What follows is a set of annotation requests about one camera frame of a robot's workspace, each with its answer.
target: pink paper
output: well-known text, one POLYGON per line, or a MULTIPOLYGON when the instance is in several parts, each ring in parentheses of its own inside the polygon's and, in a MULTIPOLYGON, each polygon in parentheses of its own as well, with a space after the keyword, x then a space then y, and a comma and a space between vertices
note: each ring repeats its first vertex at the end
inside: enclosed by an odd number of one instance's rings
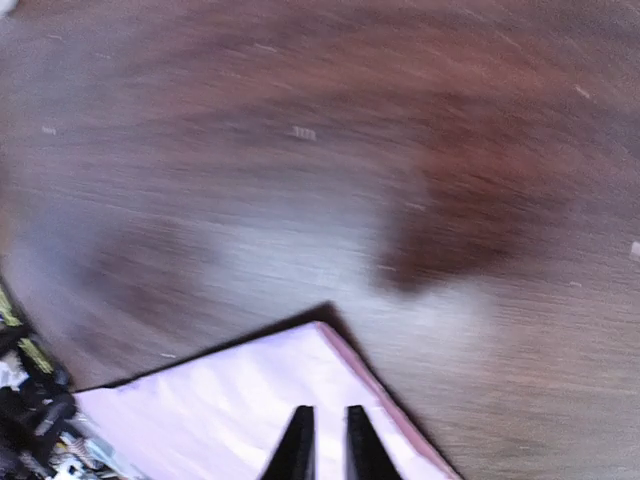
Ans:
POLYGON ((356 404, 404 479, 459 479, 321 323, 77 399, 104 438, 155 480, 258 479, 298 405, 315 406, 317 478, 343 479, 345 408, 356 404))

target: black tip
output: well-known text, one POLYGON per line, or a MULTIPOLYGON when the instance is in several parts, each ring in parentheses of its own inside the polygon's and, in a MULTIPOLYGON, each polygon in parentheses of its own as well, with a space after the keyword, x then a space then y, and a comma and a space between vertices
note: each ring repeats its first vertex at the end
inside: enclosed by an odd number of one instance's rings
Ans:
POLYGON ((315 480, 313 407, 296 409, 262 480, 315 480))
POLYGON ((347 480, 402 480, 361 405, 347 409, 347 480))

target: wood grain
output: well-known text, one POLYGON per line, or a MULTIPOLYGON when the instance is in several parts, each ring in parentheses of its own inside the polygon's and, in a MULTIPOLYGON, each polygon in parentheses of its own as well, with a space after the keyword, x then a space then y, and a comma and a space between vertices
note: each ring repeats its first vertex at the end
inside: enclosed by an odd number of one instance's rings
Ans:
POLYGON ((24 0, 4 273, 81 388, 331 300, 467 478, 635 480, 639 27, 612 0, 24 0))

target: debris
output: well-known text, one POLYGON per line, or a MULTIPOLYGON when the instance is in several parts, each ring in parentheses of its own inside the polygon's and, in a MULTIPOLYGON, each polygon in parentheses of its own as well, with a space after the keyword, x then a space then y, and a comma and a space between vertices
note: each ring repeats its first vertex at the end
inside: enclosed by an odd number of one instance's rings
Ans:
POLYGON ((631 244, 631 258, 640 262, 640 242, 633 242, 631 244))
POLYGON ((270 47, 270 46, 268 46, 268 45, 261 45, 260 43, 256 43, 256 44, 254 44, 254 45, 255 45, 257 48, 260 48, 260 49, 262 49, 262 50, 266 50, 267 52, 273 52, 273 53, 275 53, 275 52, 277 52, 277 51, 278 51, 278 50, 276 50, 275 48, 270 47))
POLYGON ((575 87, 576 87, 576 92, 578 92, 584 98, 591 98, 591 94, 587 92, 584 88, 582 88, 580 85, 576 85, 575 87))
POLYGON ((293 127, 293 136, 302 140, 316 141, 316 132, 310 128, 293 127))

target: black object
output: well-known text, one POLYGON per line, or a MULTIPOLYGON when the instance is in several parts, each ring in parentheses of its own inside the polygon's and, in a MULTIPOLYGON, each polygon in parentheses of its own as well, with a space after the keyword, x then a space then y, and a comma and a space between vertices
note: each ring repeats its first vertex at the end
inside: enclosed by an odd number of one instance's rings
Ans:
POLYGON ((402 480, 361 405, 347 409, 347 480, 402 480))
POLYGON ((15 353, 28 375, 17 388, 0 388, 0 478, 53 477, 52 450, 77 411, 71 377, 1 279, 0 320, 0 357, 15 353))
POLYGON ((291 417, 262 480, 315 479, 315 420, 313 407, 300 406, 291 417))

